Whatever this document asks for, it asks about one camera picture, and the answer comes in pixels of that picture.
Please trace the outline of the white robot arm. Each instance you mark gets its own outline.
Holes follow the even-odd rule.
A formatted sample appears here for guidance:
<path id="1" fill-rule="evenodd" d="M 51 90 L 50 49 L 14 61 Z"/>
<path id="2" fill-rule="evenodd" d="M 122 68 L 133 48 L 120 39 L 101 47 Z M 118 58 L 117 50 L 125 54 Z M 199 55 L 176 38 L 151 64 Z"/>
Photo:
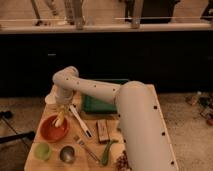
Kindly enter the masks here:
<path id="1" fill-rule="evenodd" d="M 52 80 L 57 102 L 68 102 L 75 90 L 116 106 L 131 171 L 179 170 L 164 118 L 147 85 L 82 79 L 73 66 L 56 72 Z"/>

